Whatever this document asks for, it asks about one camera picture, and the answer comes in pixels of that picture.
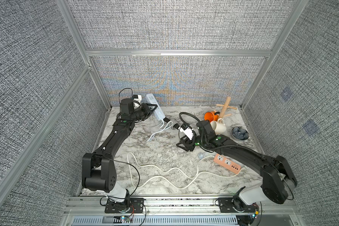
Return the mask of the pink power strip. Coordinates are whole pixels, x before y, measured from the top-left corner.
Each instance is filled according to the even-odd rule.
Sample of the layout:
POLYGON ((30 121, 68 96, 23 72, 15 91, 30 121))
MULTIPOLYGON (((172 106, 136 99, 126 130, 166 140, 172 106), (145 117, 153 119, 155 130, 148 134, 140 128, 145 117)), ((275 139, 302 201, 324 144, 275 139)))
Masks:
POLYGON ((235 174, 238 174, 241 171, 241 166, 239 164, 233 162, 223 155, 216 154, 213 161, 235 174))

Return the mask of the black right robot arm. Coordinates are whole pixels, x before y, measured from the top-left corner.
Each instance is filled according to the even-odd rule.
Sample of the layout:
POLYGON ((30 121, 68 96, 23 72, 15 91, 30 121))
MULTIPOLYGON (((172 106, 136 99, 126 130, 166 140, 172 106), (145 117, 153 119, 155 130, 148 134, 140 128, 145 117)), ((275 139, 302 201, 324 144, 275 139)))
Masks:
POLYGON ((232 202, 239 211, 246 206, 266 200, 277 204, 283 204, 286 200, 293 200, 293 191, 297 186, 297 180, 284 157, 278 155, 274 158, 258 153, 237 144, 224 135, 212 136, 207 145, 205 144, 206 141, 205 138, 201 139, 199 135, 193 137, 193 139, 183 136, 176 146, 190 152, 195 147, 200 147, 205 151, 230 157, 262 177, 261 183, 249 187, 244 186, 233 196, 232 202))

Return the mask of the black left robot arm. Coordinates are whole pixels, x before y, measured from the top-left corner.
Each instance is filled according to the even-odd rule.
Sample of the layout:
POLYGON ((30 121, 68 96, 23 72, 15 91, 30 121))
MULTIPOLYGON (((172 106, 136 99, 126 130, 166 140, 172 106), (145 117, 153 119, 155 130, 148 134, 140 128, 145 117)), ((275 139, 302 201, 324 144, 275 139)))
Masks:
POLYGON ((140 103, 133 98, 120 102, 113 129, 106 140, 94 152, 82 158, 82 187, 91 191, 102 191, 114 202, 127 202, 129 191, 117 182, 115 155, 122 143, 130 136, 135 124, 148 119, 158 108, 156 104, 140 103))

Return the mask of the white mug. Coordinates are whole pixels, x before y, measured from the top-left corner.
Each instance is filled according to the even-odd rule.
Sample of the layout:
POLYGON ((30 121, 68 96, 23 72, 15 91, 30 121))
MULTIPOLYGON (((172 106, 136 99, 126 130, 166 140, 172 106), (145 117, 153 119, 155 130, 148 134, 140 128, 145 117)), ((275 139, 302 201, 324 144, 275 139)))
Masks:
POLYGON ((211 121, 210 125, 216 134, 222 134, 227 131, 227 127, 223 118, 219 118, 216 121, 211 121))

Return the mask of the orange mug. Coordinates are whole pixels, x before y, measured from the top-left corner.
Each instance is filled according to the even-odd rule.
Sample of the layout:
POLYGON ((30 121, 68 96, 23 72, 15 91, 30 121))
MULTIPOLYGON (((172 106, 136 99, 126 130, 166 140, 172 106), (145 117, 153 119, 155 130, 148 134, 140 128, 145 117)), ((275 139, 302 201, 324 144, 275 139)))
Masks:
POLYGON ((204 120, 212 122, 212 121, 217 121, 219 118, 220 112, 215 112, 215 111, 211 111, 211 112, 206 112, 204 114, 204 120))

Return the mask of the wooden mug tree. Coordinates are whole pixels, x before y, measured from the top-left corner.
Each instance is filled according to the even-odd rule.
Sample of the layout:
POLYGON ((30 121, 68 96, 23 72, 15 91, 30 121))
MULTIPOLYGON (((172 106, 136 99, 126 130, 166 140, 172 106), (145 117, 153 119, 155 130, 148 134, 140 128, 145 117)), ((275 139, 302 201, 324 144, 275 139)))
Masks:
POLYGON ((218 115, 219 118, 224 119, 226 117, 230 117, 230 116, 233 115, 232 113, 227 113, 227 109, 231 109, 231 110, 234 110, 234 111, 236 111, 238 109, 235 106, 231 106, 230 102, 231 102, 231 97, 228 96, 226 98, 224 104, 216 104, 217 107, 221 107, 221 110, 220 110, 219 115, 218 115))

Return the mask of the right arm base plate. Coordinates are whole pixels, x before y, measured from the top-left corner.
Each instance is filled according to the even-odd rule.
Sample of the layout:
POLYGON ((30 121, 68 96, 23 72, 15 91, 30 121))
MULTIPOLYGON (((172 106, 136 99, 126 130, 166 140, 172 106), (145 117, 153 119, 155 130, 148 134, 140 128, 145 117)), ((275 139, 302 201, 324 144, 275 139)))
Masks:
POLYGON ((216 200, 221 213, 256 213, 259 208, 257 205, 246 205, 239 199, 218 198, 216 200))

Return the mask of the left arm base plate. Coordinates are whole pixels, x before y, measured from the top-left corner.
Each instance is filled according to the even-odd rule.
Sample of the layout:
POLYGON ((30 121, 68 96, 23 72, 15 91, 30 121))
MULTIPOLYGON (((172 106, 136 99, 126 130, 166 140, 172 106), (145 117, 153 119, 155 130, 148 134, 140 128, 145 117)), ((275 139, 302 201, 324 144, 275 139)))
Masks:
POLYGON ((124 202, 114 202, 107 200, 105 205, 105 213, 108 214, 131 214, 143 213, 144 198, 130 198, 124 202))

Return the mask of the aluminium front rail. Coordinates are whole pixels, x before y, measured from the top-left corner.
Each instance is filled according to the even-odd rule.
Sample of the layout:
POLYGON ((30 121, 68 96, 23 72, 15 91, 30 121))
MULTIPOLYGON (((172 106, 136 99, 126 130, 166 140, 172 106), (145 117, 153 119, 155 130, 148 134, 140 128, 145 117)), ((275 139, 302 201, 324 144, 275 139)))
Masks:
POLYGON ((293 201, 262 201, 237 212, 229 195, 138 195, 127 211, 99 196, 71 197, 61 226, 304 226, 293 201))

